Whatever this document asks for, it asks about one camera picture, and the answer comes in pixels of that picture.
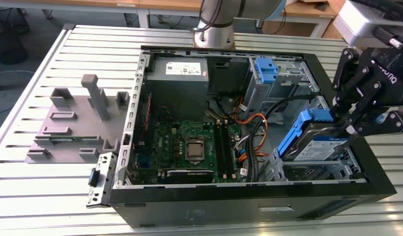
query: motherboard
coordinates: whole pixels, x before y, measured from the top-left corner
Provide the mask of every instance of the motherboard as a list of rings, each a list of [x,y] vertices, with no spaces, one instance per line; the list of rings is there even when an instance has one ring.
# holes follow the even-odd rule
[[[178,121],[154,125],[150,154],[136,153],[133,184],[238,182],[232,144],[236,124]]]

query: slotted aluminum work surface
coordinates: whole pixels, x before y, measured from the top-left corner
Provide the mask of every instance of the slotted aluminum work surface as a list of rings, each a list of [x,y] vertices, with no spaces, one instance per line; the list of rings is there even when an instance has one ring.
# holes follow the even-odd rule
[[[329,77],[345,43],[301,37],[236,33],[241,50],[316,54]],[[96,74],[106,95],[133,87],[140,45],[192,46],[182,30],[76,26],[62,30],[0,129],[0,234],[93,235],[403,235],[403,136],[368,142],[397,194],[321,221],[132,229],[112,208],[85,209],[93,164],[24,163],[32,138],[50,106],[54,87],[85,95],[82,74]]]

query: ram slot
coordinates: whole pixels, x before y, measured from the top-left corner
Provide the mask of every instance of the ram slot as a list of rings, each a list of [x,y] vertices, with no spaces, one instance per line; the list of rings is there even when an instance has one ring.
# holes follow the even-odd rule
[[[213,128],[213,135],[214,135],[214,150],[216,150],[216,166],[217,166],[217,176],[222,177],[225,174],[225,160],[222,158],[224,156],[224,150],[221,147],[221,134],[220,134],[220,124],[214,125]]]
[[[214,125],[213,134],[216,147],[217,176],[222,178],[230,178],[233,174],[233,163],[226,125]]]
[[[228,127],[226,125],[220,126],[220,135],[221,135],[221,149],[222,149],[222,155],[225,162],[225,174],[226,177],[230,178],[233,174],[233,158],[230,154],[230,140],[229,140],[229,133],[228,133]]]

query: power supply label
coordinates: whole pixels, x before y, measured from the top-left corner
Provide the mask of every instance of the power supply label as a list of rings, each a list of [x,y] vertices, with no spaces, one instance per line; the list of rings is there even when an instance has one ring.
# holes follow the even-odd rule
[[[201,75],[201,63],[198,62],[168,62],[166,75]]]
[[[333,153],[333,148],[346,140],[348,138],[314,137],[293,161],[324,161]]]

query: sticker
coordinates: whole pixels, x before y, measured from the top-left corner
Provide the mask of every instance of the sticker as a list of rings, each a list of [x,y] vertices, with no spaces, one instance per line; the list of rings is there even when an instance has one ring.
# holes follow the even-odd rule
[[[198,62],[168,62],[166,75],[201,75],[201,63]]]
[[[248,175],[248,170],[244,169],[244,168],[241,168],[241,170],[240,170],[240,175],[241,175],[241,176],[246,176],[246,175]]]
[[[314,137],[293,161],[324,161],[333,153],[333,148],[346,140],[348,138]]]
[[[246,107],[245,107],[242,104],[238,105],[238,108],[240,108],[242,111],[246,111]]]
[[[134,7],[134,4],[124,4],[124,3],[117,3],[117,6],[128,6],[128,7]]]

